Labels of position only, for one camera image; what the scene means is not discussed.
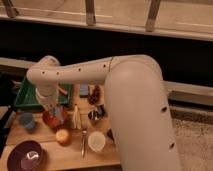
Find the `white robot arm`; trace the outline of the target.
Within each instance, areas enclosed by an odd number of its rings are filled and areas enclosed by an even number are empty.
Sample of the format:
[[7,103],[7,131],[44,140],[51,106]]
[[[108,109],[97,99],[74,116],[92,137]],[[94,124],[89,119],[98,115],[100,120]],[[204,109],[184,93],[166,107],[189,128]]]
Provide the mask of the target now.
[[46,56],[27,79],[39,103],[56,105],[59,83],[104,86],[105,107],[123,171],[182,171],[159,64],[147,55],[125,55],[62,66]]

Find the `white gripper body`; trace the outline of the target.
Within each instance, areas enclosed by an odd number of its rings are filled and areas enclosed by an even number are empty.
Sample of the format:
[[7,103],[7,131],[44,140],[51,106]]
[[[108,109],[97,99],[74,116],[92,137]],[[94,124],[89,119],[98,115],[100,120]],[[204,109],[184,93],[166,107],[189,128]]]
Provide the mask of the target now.
[[45,109],[50,110],[58,105],[59,92],[53,91],[50,95],[43,95],[36,90],[36,99],[38,103]]

